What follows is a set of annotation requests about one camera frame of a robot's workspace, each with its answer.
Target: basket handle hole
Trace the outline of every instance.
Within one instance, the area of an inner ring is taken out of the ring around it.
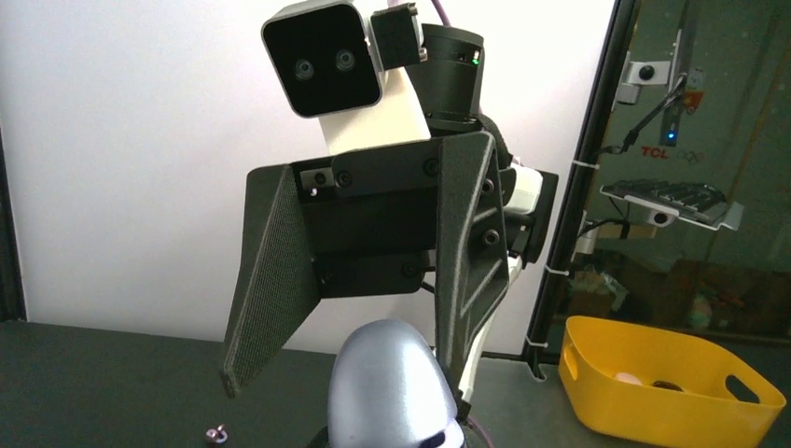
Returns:
[[[563,360],[566,362],[566,366],[568,366],[569,373],[571,373],[571,379],[576,381],[579,371],[577,370],[574,346],[572,344],[568,344],[563,348]]]
[[[728,377],[725,379],[725,387],[728,389],[728,392],[730,392],[730,394],[738,401],[756,404],[761,402],[758,399],[758,395],[756,395],[756,393],[747,387],[747,385],[745,385],[742,380],[734,375],[728,375]]]

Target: yellow plastic basket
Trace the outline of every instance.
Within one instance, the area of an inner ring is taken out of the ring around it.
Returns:
[[[621,372],[643,385],[616,380]],[[661,446],[758,446],[785,406],[777,388],[719,345],[593,317],[566,321],[560,373],[585,426]],[[726,386],[731,376],[758,403],[736,399]],[[656,381],[683,391],[653,386]]]

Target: white cable tie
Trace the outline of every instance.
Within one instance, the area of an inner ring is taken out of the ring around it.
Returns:
[[[598,170],[599,169],[599,163],[596,163],[594,165],[593,163],[585,163],[583,161],[571,161],[571,164],[576,165],[576,166],[582,166],[582,167],[585,167],[585,168],[593,168],[594,170]]]
[[[556,275],[562,275],[564,277],[568,277],[569,275],[571,275],[571,273],[569,273],[568,271],[556,271],[550,268],[549,266],[547,266],[546,264],[544,265],[544,271],[547,271],[548,273],[554,273]]]
[[[524,341],[525,341],[525,342],[526,342],[528,345],[530,345],[531,347],[538,347],[538,348],[549,348],[549,344],[548,344],[548,343],[534,343],[534,342],[533,342],[533,341],[531,341],[531,340],[530,340],[530,338],[528,338],[527,336],[525,336],[525,337],[524,337]]]

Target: depth camera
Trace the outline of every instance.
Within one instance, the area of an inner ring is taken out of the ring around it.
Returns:
[[[286,7],[264,23],[261,37],[298,115],[318,117],[382,98],[366,25],[349,1]]]

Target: black cylindrical joint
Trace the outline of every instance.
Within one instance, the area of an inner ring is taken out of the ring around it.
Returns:
[[[474,132],[483,80],[483,37],[449,26],[423,24],[428,60],[408,65],[433,136]]]

